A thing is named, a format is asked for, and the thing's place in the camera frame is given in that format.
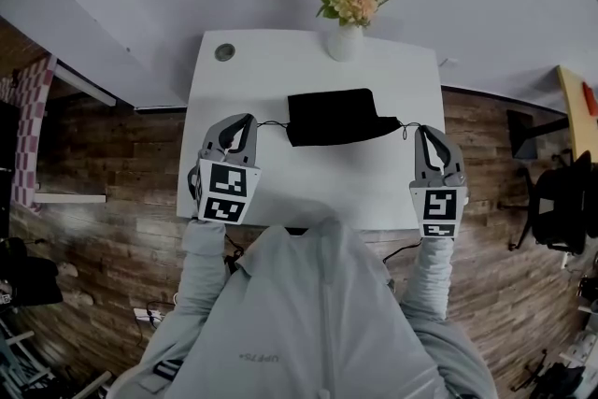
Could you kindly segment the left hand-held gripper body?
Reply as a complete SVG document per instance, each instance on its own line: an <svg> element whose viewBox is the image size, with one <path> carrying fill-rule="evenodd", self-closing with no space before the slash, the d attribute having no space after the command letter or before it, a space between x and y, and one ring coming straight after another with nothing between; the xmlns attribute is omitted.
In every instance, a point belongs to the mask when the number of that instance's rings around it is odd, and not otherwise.
<svg viewBox="0 0 598 399"><path fill-rule="evenodd" d="M188 175L192 217L238 225L244 220L262 170L199 159Z"/></svg>

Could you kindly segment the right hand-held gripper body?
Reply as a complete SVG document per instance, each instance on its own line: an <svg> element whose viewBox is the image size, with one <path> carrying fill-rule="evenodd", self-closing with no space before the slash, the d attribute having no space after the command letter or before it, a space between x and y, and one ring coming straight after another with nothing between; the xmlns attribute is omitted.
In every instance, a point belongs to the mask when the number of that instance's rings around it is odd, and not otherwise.
<svg viewBox="0 0 598 399"><path fill-rule="evenodd" d="M469 199L465 174L415 179L410 182L409 190L421 237L454 240Z"/></svg>

